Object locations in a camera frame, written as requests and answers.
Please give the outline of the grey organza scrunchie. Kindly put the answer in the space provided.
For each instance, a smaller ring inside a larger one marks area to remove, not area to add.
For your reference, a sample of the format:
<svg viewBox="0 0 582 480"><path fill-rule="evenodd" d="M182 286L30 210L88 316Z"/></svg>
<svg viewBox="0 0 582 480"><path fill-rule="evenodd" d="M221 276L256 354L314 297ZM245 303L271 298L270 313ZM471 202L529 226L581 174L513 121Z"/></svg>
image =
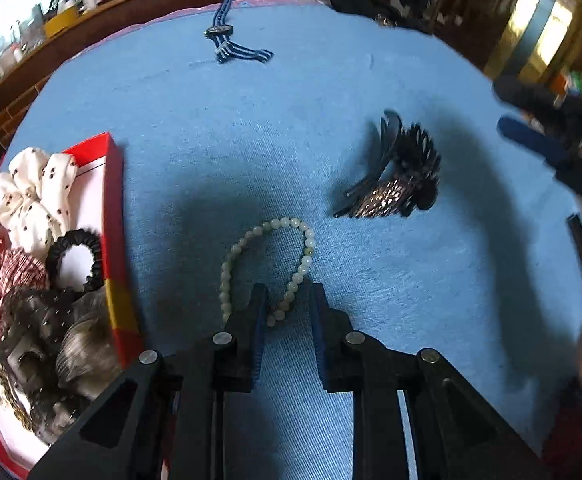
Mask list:
<svg viewBox="0 0 582 480"><path fill-rule="evenodd" d="M122 372L105 291L11 289L0 304L0 360L29 402L32 431L54 443Z"/></svg>

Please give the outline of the red checkered scrunchie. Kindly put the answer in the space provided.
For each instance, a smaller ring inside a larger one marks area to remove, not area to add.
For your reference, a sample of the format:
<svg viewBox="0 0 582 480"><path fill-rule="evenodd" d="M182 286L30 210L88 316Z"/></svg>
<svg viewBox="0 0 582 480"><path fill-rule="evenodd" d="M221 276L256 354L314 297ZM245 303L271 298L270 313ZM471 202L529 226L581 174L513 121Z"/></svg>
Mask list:
<svg viewBox="0 0 582 480"><path fill-rule="evenodd" d="M0 321L2 302L11 289L29 287L45 289L49 279L44 263L23 248L6 249L0 254Z"/></svg>

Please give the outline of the white cherry print scrunchie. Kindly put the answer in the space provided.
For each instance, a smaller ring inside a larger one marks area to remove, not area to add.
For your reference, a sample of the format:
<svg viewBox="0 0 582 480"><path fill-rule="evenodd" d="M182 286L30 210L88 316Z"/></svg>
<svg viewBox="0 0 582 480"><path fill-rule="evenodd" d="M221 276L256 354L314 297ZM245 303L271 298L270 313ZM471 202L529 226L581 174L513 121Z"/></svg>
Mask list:
<svg viewBox="0 0 582 480"><path fill-rule="evenodd" d="M44 260L72 229L69 195L78 173L71 154L25 148L0 173L0 224L10 246Z"/></svg>

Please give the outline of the red jewelry box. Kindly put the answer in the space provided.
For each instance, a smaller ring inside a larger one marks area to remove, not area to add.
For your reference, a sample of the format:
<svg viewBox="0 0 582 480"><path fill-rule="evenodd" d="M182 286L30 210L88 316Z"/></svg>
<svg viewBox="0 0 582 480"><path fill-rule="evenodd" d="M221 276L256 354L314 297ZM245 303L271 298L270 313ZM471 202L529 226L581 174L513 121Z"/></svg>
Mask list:
<svg viewBox="0 0 582 480"><path fill-rule="evenodd" d="M23 479L144 348L108 133L0 172L0 468Z"/></svg>

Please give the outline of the black feather hair clip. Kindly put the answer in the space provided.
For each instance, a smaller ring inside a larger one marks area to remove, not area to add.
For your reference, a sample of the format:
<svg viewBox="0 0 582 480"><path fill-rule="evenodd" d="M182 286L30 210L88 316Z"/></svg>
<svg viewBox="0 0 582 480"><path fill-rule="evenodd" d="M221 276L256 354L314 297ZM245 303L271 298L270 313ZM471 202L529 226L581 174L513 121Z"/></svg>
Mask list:
<svg viewBox="0 0 582 480"><path fill-rule="evenodd" d="M394 110L380 122L380 157L368 174L344 192L349 203L335 218L381 218L431 209L438 196L442 156L430 133L414 122L406 127Z"/></svg>

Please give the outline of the black bag on table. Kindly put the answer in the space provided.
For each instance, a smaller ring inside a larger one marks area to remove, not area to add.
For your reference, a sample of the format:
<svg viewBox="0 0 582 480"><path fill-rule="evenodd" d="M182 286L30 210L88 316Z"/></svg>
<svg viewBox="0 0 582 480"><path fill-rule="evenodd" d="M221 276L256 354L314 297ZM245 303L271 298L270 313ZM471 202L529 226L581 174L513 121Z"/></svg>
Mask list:
<svg viewBox="0 0 582 480"><path fill-rule="evenodd" d="M406 18L390 3L382 0L328 0L335 12L370 18L385 27L417 30L421 34L432 35L431 27L421 20Z"/></svg>

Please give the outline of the blue tablecloth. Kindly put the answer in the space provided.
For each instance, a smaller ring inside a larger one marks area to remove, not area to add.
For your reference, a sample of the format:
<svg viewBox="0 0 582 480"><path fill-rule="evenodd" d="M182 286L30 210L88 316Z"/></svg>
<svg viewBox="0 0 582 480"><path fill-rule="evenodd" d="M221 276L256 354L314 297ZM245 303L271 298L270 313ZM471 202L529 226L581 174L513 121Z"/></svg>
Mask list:
<svg viewBox="0 0 582 480"><path fill-rule="evenodd" d="M332 307L391 349L440 351L539 450L582 326L574 196L499 135L507 107L442 41L316 3L228 19L270 62L218 63L211 12L142 26L59 67L9 153L101 132L122 148L125 254L149 347L172 354L218 330L230 247L295 217L315 232L311 278ZM436 203L337 218L378 156L386 110L431 134Z"/></svg>

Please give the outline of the blue striped bolo tie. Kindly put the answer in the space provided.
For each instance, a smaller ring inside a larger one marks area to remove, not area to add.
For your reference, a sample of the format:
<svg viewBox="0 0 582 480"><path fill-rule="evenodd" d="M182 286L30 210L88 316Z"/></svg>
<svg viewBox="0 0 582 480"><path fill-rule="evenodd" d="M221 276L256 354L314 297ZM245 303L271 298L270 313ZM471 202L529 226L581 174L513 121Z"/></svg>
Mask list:
<svg viewBox="0 0 582 480"><path fill-rule="evenodd" d="M224 64L231 60L256 61L266 64L274 53L266 49L252 49L233 41L233 25L227 23L227 16L233 0L223 0L214 14L212 24L205 30L204 36L215 46L215 58Z"/></svg>

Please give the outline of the wooden counter shelf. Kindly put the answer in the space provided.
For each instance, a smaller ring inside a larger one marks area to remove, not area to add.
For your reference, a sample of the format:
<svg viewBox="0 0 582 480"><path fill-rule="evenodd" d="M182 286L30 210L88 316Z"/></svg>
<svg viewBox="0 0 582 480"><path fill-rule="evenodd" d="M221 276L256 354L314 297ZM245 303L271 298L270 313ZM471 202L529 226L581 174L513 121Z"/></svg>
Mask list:
<svg viewBox="0 0 582 480"><path fill-rule="evenodd" d="M69 58L128 26L219 0L112 0L80 16L0 78L0 150L6 148L50 75Z"/></svg>

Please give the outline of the yellow container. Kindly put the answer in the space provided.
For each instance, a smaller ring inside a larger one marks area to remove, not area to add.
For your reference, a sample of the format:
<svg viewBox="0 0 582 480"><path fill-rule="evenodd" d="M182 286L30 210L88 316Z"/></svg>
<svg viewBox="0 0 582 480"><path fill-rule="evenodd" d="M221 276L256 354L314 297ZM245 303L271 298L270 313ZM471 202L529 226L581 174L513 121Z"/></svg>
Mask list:
<svg viewBox="0 0 582 480"><path fill-rule="evenodd" d="M64 29L72 25L78 18L78 10L75 6L70 6L70 8L64 9L59 12L53 18L49 18L44 24L44 32L47 39L52 38L57 35L58 32L62 32Z"/></svg>

